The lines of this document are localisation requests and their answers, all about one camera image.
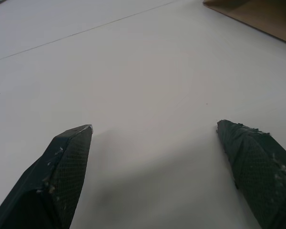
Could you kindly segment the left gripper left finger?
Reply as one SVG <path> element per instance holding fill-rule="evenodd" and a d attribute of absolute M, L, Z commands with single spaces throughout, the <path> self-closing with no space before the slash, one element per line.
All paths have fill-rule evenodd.
<path fill-rule="evenodd" d="M 0 229 L 68 229 L 84 184 L 93 134 L 82 125 L 55 136 L 0 205 Z"/>

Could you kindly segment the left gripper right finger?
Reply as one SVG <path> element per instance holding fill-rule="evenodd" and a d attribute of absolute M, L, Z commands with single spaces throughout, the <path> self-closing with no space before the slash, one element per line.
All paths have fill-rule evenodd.
<path fill-rule="evenodd" d="M 269 134 L 229 120 L 217 122 L 234 183 L 263 229 L 286 229 L 286 150 Z"/>

